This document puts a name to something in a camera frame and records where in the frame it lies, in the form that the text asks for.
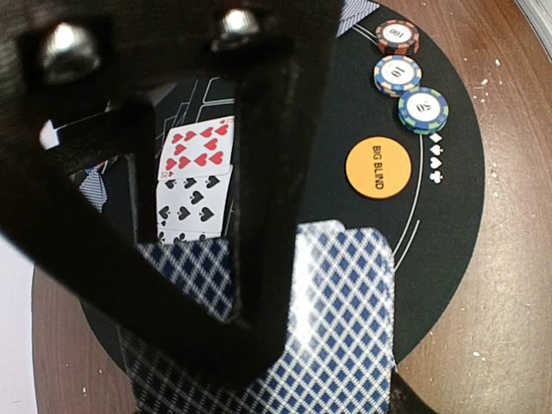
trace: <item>white wall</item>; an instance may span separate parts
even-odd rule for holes
[[[0,235],[0,413],[36,414],[33,263]]]

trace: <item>heart symbol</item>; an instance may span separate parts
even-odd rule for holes
[[[174,154],[175,155],[181,155],[186,150],[186,147],[184,145],[177,145]]]
[[[219,151],[218,153],[210,157],[210,160],[211,162],[213,162],[213,164],[217,164],[218,166],[221,165],[221,163],[223,162],[223,152]]]
[[[205,166],[205,164],[207,164],[207,154],[199,155],[193,162],[199,166]]]
[[[433,168],[434,170],[442,166],[442,162],[438,158],[431,157],[430,161],[431,161],[431,168]]]
[[[161,216],[161,218],[164,218],[165,220],[167,218],[169,218],[169,214],[171,214],[171,211],[169,209],[169,206],[166,205],[165,207],[163,207],[160,212],[159,212],[159,215]]]
[[[221,180],[215,177],[214,175],[211,175],[205,184],[207,184],[207,188],[213,188],[215,185],[220,183]]]
[[[207,207],[203,207],[201,209],[200,220],[202,222],[205,223],[206,221],[210,220],[213,216],[214,216],[213,212],[209,210]]]
[[[199,191],[194,191],[190,197],[192,204],[197,204],[204,199],[204,196]]]
[[[215,132],[219,135],[226,135],[226,133],[228,132],[228,125],[223,125],[221,128],[217,129]]]
[[[201,135],[204,136],[205,138],[210,138],[212,134],[213,134],[213,127],[209,127],[204,132],[201,133]]]
[[[195,179],[187,179],[186,182],[184,183],[184,188],[188,189],[196,183],[197,183],[197,181]]]
[[[211,151],[214,151],[216,149],[216,144],[218,143],[218,139],[215,138],[215,139],[212,139],[210,140],[209,142],[207,142],[204,147],[206,147],[207,149],[210,149]]]
[[[179,168],[181,170],[184,169],[188,164],[190,164],[190,160],[188,160],[186,157],[180,157]]]
[[[186,209],[186,207],[180,207],[180,210],[179,210],[179,220],[180,221],[184,220],[189,215],[190,215],[190,211],[188,211],[188,209]]]
[[[166,161],[166,166],[165,166],[165,169],[168,170],[168,171],[171,171],[174,167],[176,166],[176,161],[169,158],[167,161]]]
[[[186,132],[186,137],[184,138],[184,142],[188,142],[190,139],[192,139],[197,134],[193,131]]]

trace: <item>green poker chip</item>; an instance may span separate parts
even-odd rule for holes
[[[449,104],[438,91],[417,87],[406,91],[400,97],[398,115],[409,130],[430,135],[446,125],[449,119]]]

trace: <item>blue poker chip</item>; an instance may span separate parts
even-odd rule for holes
[[[422,69],[406,56],[386,56],[373,69],[373,80],[379,89],[402,94],[422,81]]]
[[[400,121],[410,130],[434,134],[449,119],[449,104],[438,91],[418,87],[405,92],[398,100]]]

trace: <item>card suit symbols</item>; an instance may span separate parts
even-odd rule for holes
[[[430,174],[430,180],[433,181],[435,184],[441,184],[443,178],[444,177],[442,176],[440,171],[435,171]]]
[[[201,213],[199,214],[199,219],[205,223],[209,221],[215,214],[211,210],[209,210],[207,207],[203,207],[201,209]]]
[[[205,182],[205,184],[207,184],[207,188],[213,188],[215,185],[217,185],[218,183],[220,183],[221,180],[218,179],[217,177],[215,177],[214,175],[211,175],[207,181]]]
[[[186,235],[184,233],[180,233],[178,237],[175,237],[172,241],[173,244],[179,244],[186,241]]]
[[[184,142],[188,142],[189,140],[191,140],[196,135],[197,134],[193,131],[186,132],[186,137],[184,138]]]
[[[186,150],[186,147],[184,145],[177,145],[176,148],[174,148],[174,155],[181,155]]]
[[[188,188],[194,186],[196,183],[197,183],[197,181],[195,179],[187,179],[184,182],[184,188],[187,190]]]
[[[431,168],[436,170],[437,168],[439,168],[440,166],[442,166],[442,162],[436,158],[436,157],[431,157],[430,159],[430,165],[431,165]]]
[[[209,142],[207,142],[204,147],[206,147],[207,149],[209,149],[210,151],[215,151],[216,150],[216,145],[218,143],[218,139],[217,138],[213,138],[212,140],[210,140]]]
[[[205,138],[210,138],[211,135],[213,135],[213,127],[208,127],[204,132],[200,133],[201,136],[204,136]]]
[[[172,158],[169,158],[166,161],[165,169],[167,171],[171,171],[176,165],[177,165],[177,162],[175,160],[173,160]]]
[[[186,209],[186,207],[180,207],[179,220],[180,221],[185,220],[190,214],[191,214],[190,211]]]
[[[228,133],[228,125],[223,125],[215,131],[219,135],[226,135]]]
[[[204,196],[199,191],[194,191],[190,196],[190,200],[193,205],[199,203],[203,199],[204,199]]]
[[[190,164],[190,160],[188,160],[186,157],[180,157],[179,168],[181,170],[185,169],[188,164]]]
[[[223,152],[219,151],[218,153],[210,157],[209,160],[213,164],[217,164],[218,166],[220,166],[223,163]]]
[[[178,141],[180,141],[182,138],[184,138],[184,136],[182,136],[181,134],[175,134],[174,137],[172,138],[172,143],[173,144],[176,144]]]
[[[161,218],[163,219],[167,219],[169,218],[169,215],[171,214],[171,211],[169,209],[169,206],[166,205],[165,207],[163,207],[160,211],[159,211],[159,215],[161,216]]]
[[[206,166],[207,165],[207,154],[199,155],[193,162],[195,162],[199,166]]]

